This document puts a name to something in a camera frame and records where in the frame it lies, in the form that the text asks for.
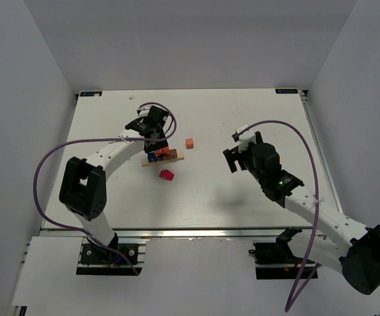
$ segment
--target cable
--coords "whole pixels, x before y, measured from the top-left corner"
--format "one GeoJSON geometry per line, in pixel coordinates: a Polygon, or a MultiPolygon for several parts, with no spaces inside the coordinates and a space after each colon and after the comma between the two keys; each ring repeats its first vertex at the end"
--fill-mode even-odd
{"type": "MultiPolygon", "coordinates": [[[[237,136],[240,136],[241,134],[245,133],[247,130],[249,130],[249,129],[255,127],[255,126],[258,126],[258,125],[261,125],[261,124],[267,124],[267,123],[275,123],[275,124],[285,125],[285,126],[291,128],[301,138],[302,142],[304,143],[304,145],[305,145],[305,147],[307,149],[308,156],[310,156],[310,161],[311,161],[311,165],[312,165],[312,169],[313,169],[313,176],[314,176],[315,199],[318,200],[319,199],[319,180],[318,180],[318,176],[317,176],[317,169],[315,167],[313,154],[311,152],[311,149],[310,149],[310,147],[309,147],[306,139],[303,137],[303,135],[301,134],[301,132],[295,126],[293,126],[293,125],[291,125],[291,124],[289,124],[287,122],[283,122],[281,120],[263,120],[261,122],[254,123],[254,124],[250,125],[249,127],[245,128],[243,131],[239,132],[237,134],[237,136]]],[[[313,227],[312,227],[312,233],[311,233],[310,241],[308,242],[306,253],[304,255],[304,258],[302,259],[301,266],[300,266],[300,268],[298,270],[298,273],[296,275],[294,284],[292,285],[292,288],[290,289],[288,300],[286,301],[286,305],[285,305],[285,312],[289,312],[290,308],[292,307],[292,305],[295,302],[295,300],[297,299],[297,297],[300,295],[301,291],[306,287],[307,283],[311,280],[311,278],[314,276],[314,273],[320,267],[320,264],[315,265],[315,267],[311,271],[311,273],[308,276],[308,278],[304,281],[304,283],[301,285],[301,287],[299,288],[299,290],[295,293],[296,287],[298,286],[298,283],[300,282],[302,273],[304,272],[304,268],[306,266],[306,263],[307,263],[307,260],[308,260],[308,256],[310,255],[311,249],[313,248],[314,237],[315,237],[315,232],[317,230],[318,220],[319,220],[319,204],[316,203],[315,204],[314,221],[313,221],[313,227]]]]}
{"type": "Polygon", "coordinates": [[[134,271],[134,273],[136,275],[138,275],[138,271],[136,270],[136,268],[134,268],[134,266],[127,259],[127,257],[125,255],[123,255],[121,252],[119,252],[118,250],[105,246],[99,240],[97,240],[93,236],[91,236],[91,234],[87,230],[85,230],[84,228],[61,224],[61,223],[58,223],[57,221],[54,221],[53,219],[50,219],[45,214],[45,212],[43,212],[43,209],[41,208],[40,203],[39,203],[39,199],[38,199],[38,177],[39,177],[40,169],[42,168],[42,165],[46,161],[46,159],[48,159],[48,157],[50,155],[52,155],[53,153],[55,153],[58,149],[64,148],[64,147],[66,147],[68,145],[79,144],[79,143],[91,143],[91,142],[121,142],[122,140],[125,140],[127,142],[135,142],[135,141],[137,141],[137,142],[141,142],[141,141],[143,141],[143,142],[163,142],[163,141],[167,140],[176,131],[176,118],[175,118],[174,114],[172,114],[172,112],[166,106],[164,106],[164,105],[162,105],[160,103],[157,103],[157,102],[147,102],[147,103],[144,103],[144,104],[140,105],[139,108],[141,109],[142,107],[147,107],[148,105],[157,105],[158,107],[162,107],[164,110],[166,110],[170,114],[170,116],[172,118],[172,121],[174,122],[174,129],[171,132],[171,134],[169,134],[168,136],[165,136],[164,138],[161,138],[161,139],[155,139],[155,138],[133,138],[133,137],[127,137],[127,138],[89,138],[89,139],[72,140],[72,141],[69,141],[69,142],[65,142],[65,143],[63,143],[61,145],[58,145],[58,146],[54,147],[53,149],[51,149],[50,151],[48,151],[43,156],[43,158],[38,163],[38,166],[36,167],[36,170],[35,170],[35,173],[34,173],[34,177],[33,177],[33,199],[34,199],[34,204],[36,206],[36,209],[38,209],[39,214],[43,217],[43,219],[45,219],[47,222],[49,222],[51,224],[54,224],[56,226],[61,227],[61,228],[65,228],[65,229],[69,229],[69,230],[77,230],[79,232],[82,232],[86,236],[92,237],[92,240],[99,247],[101,247],[103,249],[106,249],[108,251],[111,251],[113,253],[116,253],[117,255],[120,255],[125,260],[125,262],[130,266],[130,268],[134,271]]]}

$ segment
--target white table surface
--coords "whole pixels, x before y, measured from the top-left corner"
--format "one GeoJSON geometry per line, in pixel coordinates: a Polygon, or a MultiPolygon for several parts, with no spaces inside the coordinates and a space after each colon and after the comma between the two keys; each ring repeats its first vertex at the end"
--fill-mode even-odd
{"type": "Polygon", "coordinates": [[[380,314],[380,288],[360,294],[325,267],[286,314],[293,280],[256,280],[251,240],[150,240],[140,276],[76,275],[81,242],[33,237],[13,305],[27,316],[380,314]]]}
{"type": "MultiPolygon", "coordinates": [[[[320,196],[333,203],[300,96],[277,95],[274,89],[105,91],[100,97],[79,97],[68,140],[116,137],[136,118],[136,108],[155,101],[176,116],[178,128],[169,147],[185,160],[142,167],[141,152],[127,161],[107,183],[105,214],[114,228],[244,228],[311,226],[269,201],[248,171],[231,174],[223,150],[235,146],[231,135],[244,123],[276,119],[297,127],[312,147],[320,196]],[[193,138],[194,149],[185,149],[193,138]],[[172,182],[159,178],[162,169],[175,173],[172,182]]],[[[313,189],[308,154],[298,136],[277,124],[259,126],[273,144],[283,167],[313,189]]],[[[103,143],[68,146],[63,154],[46,213],[64,224],[80,226],[58,200],[66,162],[83,158],[103,143]]],[[[44,228],[53,228],[44,223],[44,228]]]]}

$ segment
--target wall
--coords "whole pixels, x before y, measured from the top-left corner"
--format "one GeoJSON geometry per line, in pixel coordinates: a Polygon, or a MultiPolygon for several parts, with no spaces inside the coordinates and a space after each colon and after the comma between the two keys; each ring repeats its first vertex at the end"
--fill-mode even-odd
{"type": "Polygon", "coordinates": [[[75,92],[309,88],[355,0],[25,0],[75,92]]]}
{"type": "Polygon", "coordinates": [[[380,224],[380,1],[358,1],[310,91],[346,214],[380,224]]]}
{"type": "MultiPolygon", "coordinates": [[[[0,315],[41,222],[32,199],[34,169],[66,138],[73,110],[74,96],[26,5],[0,1],[0,315]]],[[[46,168],[41,175],[43,204],[54,174],[46,168]]]]}

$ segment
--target tabletop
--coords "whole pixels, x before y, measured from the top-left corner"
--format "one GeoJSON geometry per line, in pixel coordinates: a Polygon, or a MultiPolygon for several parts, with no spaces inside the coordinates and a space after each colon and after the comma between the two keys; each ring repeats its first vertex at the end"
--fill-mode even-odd
{"type": "MultiPolygon", "coordinates": [[[[171,149],[183,151],[185,160],[142,167],[141,152],[118,168],[107,182],[105,214],[113,228],[276,228],[311,226],[269,201],[247,171],[232,174],[223,150],[235,146],[231,135],[245,123],[283,120],[293,124],[309,143],[317,165],[320,196],[331,204],[334,197],[314,145],[312,131],[299,94],[277,94],[275,89],[241,90],[133,90],[103,91],[100,96],[79,97],[68,141],[80,138],[117,137],[125,124],[137,117],[137,106],[154,101],[167,106],[177,119],[171,149]],[[186,149],[185,139],[194,140],[186,149]],[[163,169],[173,181],[159,178],[163,169]]],[[[266,124],[264,142],[276,147],[281,164],[314,188],[307,151],[288,127],[266,124]]],[[[46,213],[63,224],[80,226],[58,200],[67,161],[102,148],[102,143],[75,144],[65,148],[46,213]]],[[[44,223],[44,228],[53,228],[44,223]]]]}

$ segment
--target purple cable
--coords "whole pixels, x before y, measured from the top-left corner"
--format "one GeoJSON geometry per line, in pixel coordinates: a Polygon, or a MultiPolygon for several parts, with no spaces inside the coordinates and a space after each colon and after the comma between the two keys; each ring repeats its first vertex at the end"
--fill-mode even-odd
{"type": "MultiPolygon", "coordinates": [[[[283,122],[281,120],[263,120],[261,122],[254,123],[253,125],[250,125],[249,127],[245,128],[243,131],[241,131],[240,133],[238,133],[237,136],[245,133],[247,130],[249,130],[249,129],[255,127],[255,126],[258,126],[258,125],[261,125],[261,124],[266,124],[266,123],[275,123],[275,124],[285,125],[285,126],[291,128],[301,138],[302,142],[304,143],[304,145],[305,145],[305,147],[307,149],[308,155],[310,156],[310,161],[311,161],[311,165],[313,167],[313,175],[314,175],[315,199],[318,200],[319,199],[319,180],[318,180],[318,177],[317,177],[317,169],[315,168],[313,154],[311,152],[311,149],[310,149],[309,145],[307,144],[306,139],[303,137],[303,135],[301,134],[301,132],[296,127],[294,127],[293,125],[291,125],[289,123],[283,122]]],[[[300,266],[300,268],[298,270],[298,274],[296,275],[294,284],[292,285],[292,288],[290,289],[289,297],[288,297],[288,300],[286,301],[286,305],[285,305],[285,312],[289,312],[289,310],[292,307],[292,304],[295,302],[296,298],[300,295],[301,291],[306,287],[307,283],[311,280],[311,278],[314,276],[314,273],[320,267],[320,264],[315,265],[315,267],[311,271],[311,273],[308,276],[308,278],[301,285],[300,289],[295,293],[296,287],[298,286],[298,283],[300,282],[302,273],[304,272],[304,268],[306,266],[306,263],[307,263],[307,260],[308,260],[308,256],[310,255],[311,249],[313,248],[314,237],[315,237],[315,232],[317,230],[318,220],[319,220],[319,204],[316,203],[316,205],[315,205],[314,221],[313,221],[313,227],[312,227],[312,233],[311,233],[310,241],[308,242],[306,254],[304,255],[304,258],[302,259],[301,266],[300,266]]]]}
{"type": "MultiPolygon", "coordinates": [[[[36,167],[36,171],[35,171],[34,177],[33,177],[33,199],[34,199],[34,204],[36,205],[36,209],[38,209],[39,214],[46,221],[50,222],[51,224],[57,225],[57,226],[59,226],[61,228],[70,229],[70,230],[77,230],[77,231],[82,232],[83,234],[85,234],[87,236],[91,236],[90,233],[87,230],[85,230],[84,228],[75,227],[75,226],[69,226],[69,225],[64,225],[64,224],[58,223],[57,221],[54,221],[53,219],[50,219],[45,214],[45,212],[43,212],[43,209],[41,208],[40,203],[39,203],[39,199],[38,199],[38,177],[39,177],[40,169],[42,168],[43,163],[46,161],[46,159],[50,155],[52,155],[53,153],[55,153],[58,149],[61,149],[61,148],[65,147],[65,146],[72,145],[72,144],[92,143],[92,142],[121,142],[123,140],[126,140],[128,142],[129,141],[162,142],[164,140],[167,140],[176,131],[176,118],[175,118],[174,114],[172,114],[172,112],[170,112],[170,110],[168,110],[168,108],[166,106],[164,106],[164,105],[162,105],[160,103],[157,103],[157,102],[147,102],[147,103],[141,104],[139,106],[139,109],[141,109],[142,107],[146,107],[148,105],[157,105],[159,107],[162,107],[162,108],[164,108],[164,110],[166,110],[170,114],[170,116],[172,118],[172,121],[174,122],[174,129],[173,129],[173,131],[168,136],[165,136],[164,138],[161,138],[161,139],[127,137],[127,138],[94,138],[94,139],[90,138],[90,139],[85,139],[85,140],[72,140],[70,142],[66,142],[66,143],[63,143],[61,145],[58,145],[57,147],[54,147],[53,149],[51,149],[50,151],[48,151],[46,153],[46,155],[43,156],[43,158],[39,162],[38,166],[36,167]]],[[[109,251],[111,251],[113,253],[116,253],[117,255],[120,255],[125,260],[125,262],[131,267],[131,269],[134,271],[134,273],[136,275],[138,275],[138,271],[136,270],[136,268],[134,268],[134,266],[131,264],[131,262],[127,259],[127,257],[125,255],[123,255],[121,252],[119,252],[116,249],[113,249],[113,248],[105,246],[104,244],[102,244],[99,240],[95,239],[94,237],[92,237],[92,240],[98,246],[100,246],[100,247],[102,247],[102,248],[104,248],[106,250],[109,250],[109,251]]]]}

